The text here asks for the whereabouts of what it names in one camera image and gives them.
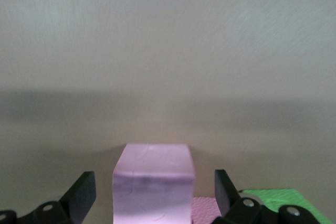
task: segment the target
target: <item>screw head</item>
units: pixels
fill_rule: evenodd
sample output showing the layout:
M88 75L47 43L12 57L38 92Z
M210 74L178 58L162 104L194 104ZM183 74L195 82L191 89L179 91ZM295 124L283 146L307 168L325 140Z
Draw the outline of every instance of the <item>screw head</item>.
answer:
M294 215L294 216L300 215L300 211L296 209L295 207L287 207L287 212L289 212L291 215Z
M250 200L250 199L244 199L244 200L243 200L243 203L244 203L244 205L247 206L247 207L254 207L254 203L253 203L253 201Z

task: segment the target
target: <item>gray surface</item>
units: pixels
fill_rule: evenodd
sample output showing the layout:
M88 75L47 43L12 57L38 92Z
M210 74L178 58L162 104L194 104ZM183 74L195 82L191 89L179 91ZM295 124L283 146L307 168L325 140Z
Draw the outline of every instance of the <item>gray surface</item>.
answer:
M334 222L335 0L0 0L0 209L84 170L111 223L127 142L186 143L197 196L299 190Z

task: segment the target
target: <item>pink textured block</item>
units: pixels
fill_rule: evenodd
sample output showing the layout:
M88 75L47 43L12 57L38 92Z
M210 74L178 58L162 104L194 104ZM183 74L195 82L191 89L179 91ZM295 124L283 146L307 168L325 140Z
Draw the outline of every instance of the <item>pink textured block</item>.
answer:
M218 216L221 216L221 213L215 198L195 197L193 199L193 224L211 224Z
M113 224L190 224L194 180L187 145L127 144L113 171Z

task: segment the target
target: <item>green textured surface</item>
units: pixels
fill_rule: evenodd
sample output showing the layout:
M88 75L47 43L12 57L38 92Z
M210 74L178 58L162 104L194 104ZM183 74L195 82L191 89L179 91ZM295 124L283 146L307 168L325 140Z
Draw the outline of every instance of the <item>green textured surface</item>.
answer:
M283 205L297 205L310 211L321 224L332 223L295 189L244 190L243 192L258 196L265 206L274 212L278 212Z

